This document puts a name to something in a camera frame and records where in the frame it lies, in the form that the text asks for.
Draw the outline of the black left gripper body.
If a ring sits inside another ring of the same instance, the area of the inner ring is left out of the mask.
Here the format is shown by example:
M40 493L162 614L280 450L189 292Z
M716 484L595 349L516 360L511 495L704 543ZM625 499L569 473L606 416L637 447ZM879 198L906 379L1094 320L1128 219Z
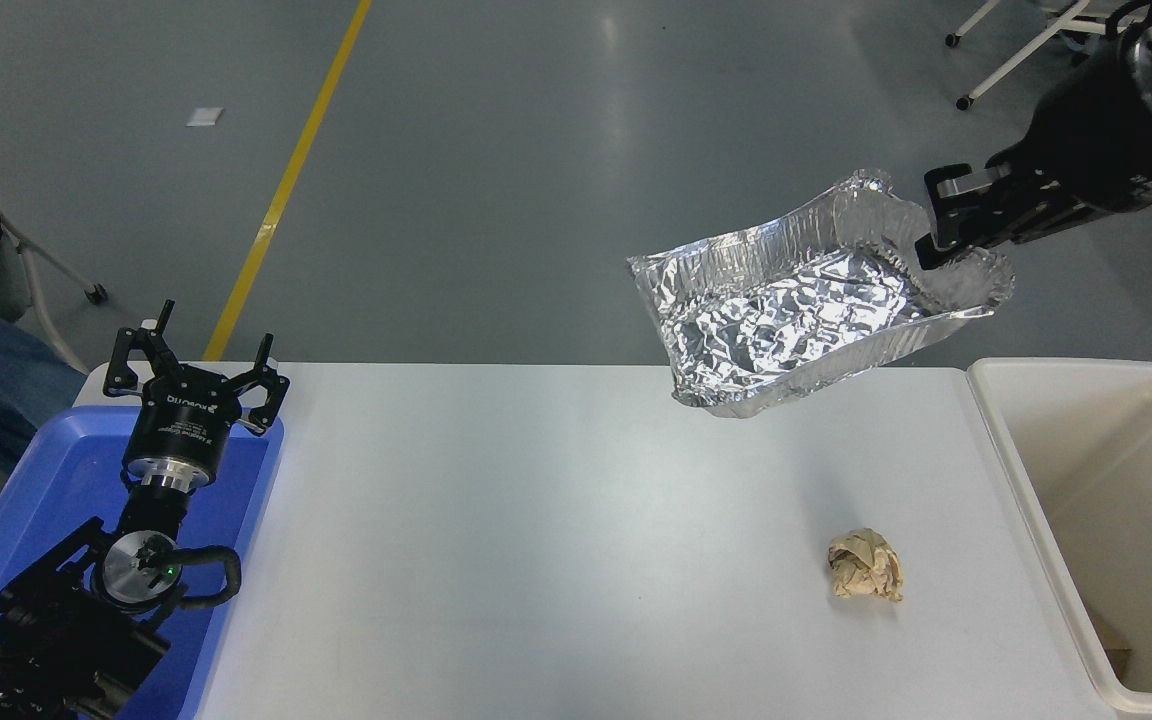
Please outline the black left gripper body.
M156 462L183 462L195 473L218 473L238 400L209 387L146 384L141 415L124 452L127 473L147 473Z

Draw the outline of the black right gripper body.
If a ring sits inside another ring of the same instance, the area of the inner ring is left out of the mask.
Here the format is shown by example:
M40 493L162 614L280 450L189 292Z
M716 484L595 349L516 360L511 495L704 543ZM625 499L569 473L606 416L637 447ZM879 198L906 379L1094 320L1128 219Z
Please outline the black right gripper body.
M1102 45L1043 96L1026 132L996 152L1007 165L1056 181L1098 211L1126 213L1152 205L1152 105L1139 85L1152 63L1151 41Z

